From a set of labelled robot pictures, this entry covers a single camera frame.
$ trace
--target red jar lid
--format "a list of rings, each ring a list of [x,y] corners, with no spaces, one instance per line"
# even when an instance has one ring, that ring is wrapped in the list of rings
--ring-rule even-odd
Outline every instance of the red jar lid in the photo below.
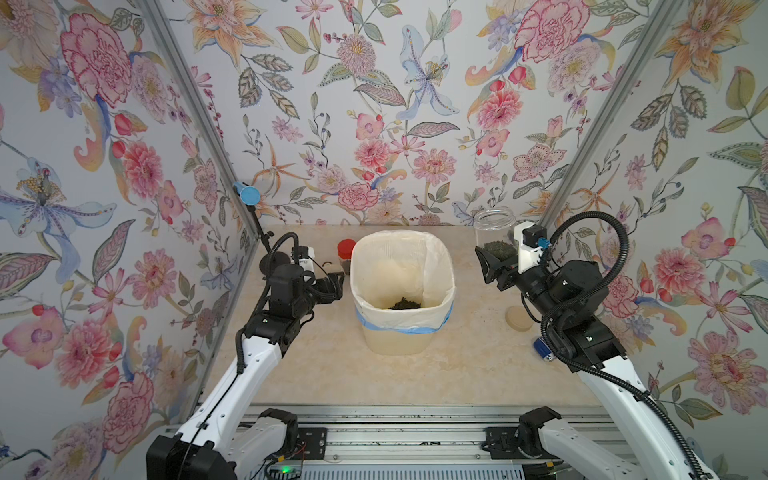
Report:
[[[338,251],[339,258],[342,260],[349,260],[352,258],[352,250],[355,248],[355,240],[347,238],[339,242]]]

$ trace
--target white trash bin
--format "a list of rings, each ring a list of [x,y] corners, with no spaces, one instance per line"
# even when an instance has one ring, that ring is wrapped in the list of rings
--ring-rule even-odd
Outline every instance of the white trash bin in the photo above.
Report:
[[[366,344],[380,355],[426,349],[448,321],[456,291],[445,244],[431,233],[411,230],[363,237],[352,252],[350,285]],[[422,308],[389,310],[403,297]]]

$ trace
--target plastic bag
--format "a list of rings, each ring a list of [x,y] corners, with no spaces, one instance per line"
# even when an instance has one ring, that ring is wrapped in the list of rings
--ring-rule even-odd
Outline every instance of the plastic bag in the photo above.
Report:
[[[350,277],[357,317],[368,329],[434,333],[453,307],[453,263],[431,233],[390,230],[363,237],[352,252]],[[421,303],[389,310],[403,297]]]

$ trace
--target small jar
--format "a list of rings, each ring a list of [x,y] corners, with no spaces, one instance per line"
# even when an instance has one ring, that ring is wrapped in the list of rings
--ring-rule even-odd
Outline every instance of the small jar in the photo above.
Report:
[[[344,270],[345,275],[349,275],[349,269],[352,266],[352,250],[355,248],[355,240],[347,238],[339,242],[336,250],[339,253],[339,264]]]
[[[517,255],[515,221],[515,215],[508,207],[476,213],[475,244],[502,262]]]

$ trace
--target table surface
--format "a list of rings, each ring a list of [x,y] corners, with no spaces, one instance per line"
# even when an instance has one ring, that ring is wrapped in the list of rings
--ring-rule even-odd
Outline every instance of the table surface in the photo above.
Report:
[[[275,238],[295,231],[313,247],[319,263],[338,263],[336,245],[379,230],[401,227],[272,226]],[[436,235],[453,260],[456,298],[451,317],[420,354],[381,356],[371,352],[345,279],[344,296],[315,307],[308,323],[272,371],[254,401],[312,405],[504,405],[599,406],[579,378],[558,362],[545,362],[531,344],[538,324],[518,332],[505,322],[520,293],[485,285],[469,227],[412,227]],[[286,242],[283,249],[290,251]],[[235,358],[235,332],[248,320],[263,289],[257,252],[211,370],[204,396]]]

